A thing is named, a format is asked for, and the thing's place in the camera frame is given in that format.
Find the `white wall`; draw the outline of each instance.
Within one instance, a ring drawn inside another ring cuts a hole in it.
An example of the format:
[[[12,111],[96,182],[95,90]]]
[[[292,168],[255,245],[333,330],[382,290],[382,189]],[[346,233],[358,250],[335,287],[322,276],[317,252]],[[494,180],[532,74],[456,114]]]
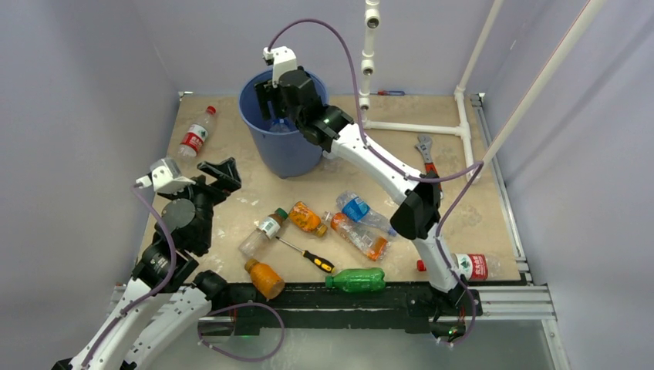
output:
[[[497,133],[583,0],[548,4],[487,92]],[[608,2],[499,152],[572,368],[654,363],[654,3]]]
[[[130,0],[4,2],[0,50],[0,368],[51,368],[128,276],[147,219],[129,186],[176,93]]]
[[[300,18],[334,26],[359,71],[364,0],[134,0],[174,85],[196,93],[238,94],[265,68],[261,50]],[[469,91],[484,91],[512,41],[544,0],[507,0],[472,75]],[[449,95],[460,80],[492,0],[382,0],[376,33],[374,89]],[[319,25],[298,25],[278,44],[318,74],[331,93],[352,93],[338,40]]]

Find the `clear plastic bottle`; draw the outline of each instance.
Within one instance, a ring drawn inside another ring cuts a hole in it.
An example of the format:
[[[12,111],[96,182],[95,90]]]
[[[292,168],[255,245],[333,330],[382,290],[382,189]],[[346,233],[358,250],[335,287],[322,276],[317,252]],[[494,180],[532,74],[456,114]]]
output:
[[[243,243],[238,246],[238,250],[240,250],[245,257],[252,258],[262,246],[275,237],[281,228],[281,224],[287,217],[288,215],[281,208],[278,208],[273,214],[269,214],[259,223],[259,226],[254,229],[245,240],[243,240]]]
[[[375,227],[394,237],[397,231],[390,226],[388,218],[375,212],[361,197],[346,191],[336,198],[336,206],[354,222]]]
[[[452,253],[455,268],[459,268],[468,281],[494,280],[501,276],[500,259],[492,254]],[[423,260],[416,263],[418,271],[427,271]]]
[[[177,148],[177,155],[180,159],[189,160],[197,156],[209,134],[214,130],[216,118],[216,109],[208,106],[207,110],[193,121]]]
[[[347,240],[373,261],[377,261],[383,257],[390,245],[388,240],[356,224],[340,212],[337,214],[325,212],[324,220],[325,222],[329,222],[332,229],[339,233],[343,239]]]

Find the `blue trash bin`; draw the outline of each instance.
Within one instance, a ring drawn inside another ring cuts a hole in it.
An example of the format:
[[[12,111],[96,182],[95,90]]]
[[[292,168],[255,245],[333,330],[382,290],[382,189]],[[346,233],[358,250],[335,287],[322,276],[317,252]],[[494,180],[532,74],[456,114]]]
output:
[[[314,74],[309,73],[315,83],[316,91],[324,103],[329,101],[325,84]],[[320,162],[322,148],[307,141],[291,125],[289,133],[271,133],[272,119],[264,120],[261,116],[255,84],[272,77],[272,71],[259,73],[245,84],[238,97],[238,110],[241,118],[248,124],[250,134],[255,140],[257,150],[268,169],[275,175],[286,177],[301,176]]]

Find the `orange juice bottle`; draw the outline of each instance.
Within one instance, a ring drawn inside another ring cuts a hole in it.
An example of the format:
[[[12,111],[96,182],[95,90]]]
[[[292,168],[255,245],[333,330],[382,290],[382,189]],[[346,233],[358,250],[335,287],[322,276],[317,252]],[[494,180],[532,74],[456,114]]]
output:
[[[262,264],[250,258],[245,264],[245,270],[250,274],[252,284],[267,299],[277,297],[284,290],[286,283],[267,264]]]
[[[343,239],[347,240],[373,261],[377,261],[382,257],[390,245],[389,241],[367,230],[365,227],[355,224],[345,214],[340,212],[337,214],[325,212],[323,218],[326,222],[330,223],[332,229],[339,233]]]
[[[288,218],[303,231],[313,233],[317,237],[322,237],[327,231],[327,226],[322,223],[320,217],[314,214],[303,202],[298,202],[293,206]]]

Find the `beige tabletop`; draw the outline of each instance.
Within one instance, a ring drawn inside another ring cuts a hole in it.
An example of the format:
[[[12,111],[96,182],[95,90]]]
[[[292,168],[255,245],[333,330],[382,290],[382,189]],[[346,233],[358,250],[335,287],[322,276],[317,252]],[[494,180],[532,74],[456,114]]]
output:
[[[351,96],[334,96],[330,103],[355,116]],[[200,174],[195,168],[199,161],[219,163],[232,156],[236,159],[243,187],[215,207],[211,249],[198,258],[200,267],[197,272],[209,269],[230,282],[250,281],[243,268],[245,258],[238,251],[238,245],[260,220],[276,208],[290,210],[299,200],[322,215],[325,210],[336,210],[335,199],[340,193],[353,190],[372,209],[387,217],[396,210],[397,206],[380,186],[344,160],[333,162],[322,159],[311,173],[301,177],[283,180],[275,176],[261,161],[249,130],[238,113],[235,97],[185,96],[170,138],[169,155],[173,156],[177,151],[177,145],[191,120],[209,105],[215,106],[219,112],[218,129],[208,138],[197,160],[180,163],[180,168],[186,176],[192,177]],[[450,96],[374,96],[371,106],[369,117],[373,120],[438,126],[458,124],[457,105]],[[467,110],[474,156],[481,158],[484,145],[469,103]],[[368,134],[400,160],[423,169],[422,157],[414,147],[417,133],[371,129]],[[446,135],[432,135],[432,138],[432,158],[441,176],[462,170],[464,153],[460,139]],[[440,208],[441,214],[464,184],[463,178],[443,183],[446,195]],[[166,203],[164,198],[156,197],[153,205],[161,211]],[[153,226],[154,219],[150,217],[141,249],[151,242]],[[496,183],[490,171],[485,172],[470,188],[445,223],[443,234],[453,253],[483,253],[499,258],[501,269],[496,280],[520,278]],[[317,238],[299,230],[287,220],[278,235],[330,260],[340,270],[378,266],[386,272],[386,281],[426,280],[426,273],[416,270],[416,260],[419,259],[416,249],[402,237],[394,238],[384,258],[373,262],[331,229],[323,238]],[[286,281],[324,281],[325,273],[278,240],[273,240],[257,258],[272,266]]]

